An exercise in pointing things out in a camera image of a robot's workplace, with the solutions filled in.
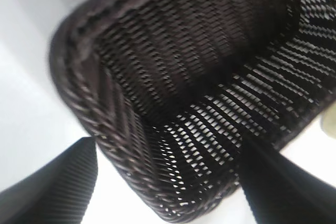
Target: wicker basket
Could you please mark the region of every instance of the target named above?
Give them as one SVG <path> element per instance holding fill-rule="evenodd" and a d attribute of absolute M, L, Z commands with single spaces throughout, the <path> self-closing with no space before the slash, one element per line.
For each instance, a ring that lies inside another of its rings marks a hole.
<path fill-rule="evenodd" d="M 239 186 L 242 139 L 284 147 L 336 98 L 336 0 L 88 0 L 50 51 L 59 94 L 162 219 Z"/>

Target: white surface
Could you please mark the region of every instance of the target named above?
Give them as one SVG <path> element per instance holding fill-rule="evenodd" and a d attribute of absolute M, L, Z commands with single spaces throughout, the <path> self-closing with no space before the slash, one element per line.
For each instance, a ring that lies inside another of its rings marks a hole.
<path fill-rule="evenodd" d="M 82 0 L 0 0 L 0 190 L 45 165 L 86 133 L 58 99 L 48 74 L 49 37 Z M 336 186 L 336 141 L 319 119 L 283 153 Z M 164 223 L 98 152 L 99 175 L 83 224 Z M 241 190 L 193 224 L 255 223 Z"/>

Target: woven basket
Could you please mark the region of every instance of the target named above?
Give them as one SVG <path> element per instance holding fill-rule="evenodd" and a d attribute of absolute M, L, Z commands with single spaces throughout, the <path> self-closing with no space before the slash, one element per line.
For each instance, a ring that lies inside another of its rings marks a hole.
<path fill-rule="evenodd" d="M 336 0 L 88 0 L 50 51 L 57 90 L 162 219 L 239 186 L 246 134 L 284 147 L 336 98 Z"/>

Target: white background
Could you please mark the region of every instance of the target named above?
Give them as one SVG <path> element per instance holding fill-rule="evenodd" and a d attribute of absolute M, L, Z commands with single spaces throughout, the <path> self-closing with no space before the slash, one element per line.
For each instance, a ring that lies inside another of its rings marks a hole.
<path fill-rule="evenodd" d="M 86 136 L 59 100 L 48 73 L 50 37 L 82 0 L 0 0 L 0 191 Z M 282 153 L 336 186 L 336 140 L 317 118 Z M 83 224 L 164 223 L 129 189 L 98 151 L 99 175 Z M 238 190 L 194 224 L 255 223 Z"/>

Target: woven pattern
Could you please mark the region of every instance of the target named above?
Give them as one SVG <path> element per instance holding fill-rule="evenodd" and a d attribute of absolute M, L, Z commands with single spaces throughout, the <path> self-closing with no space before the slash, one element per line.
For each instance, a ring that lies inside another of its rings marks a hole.
<path fill-rule="evenodd" d="M 335 99 L 334 0 L 89 0 L 51 73 L 121 176 L 188 222 L 239 185 L 245 134 L 279 150 Z"/>

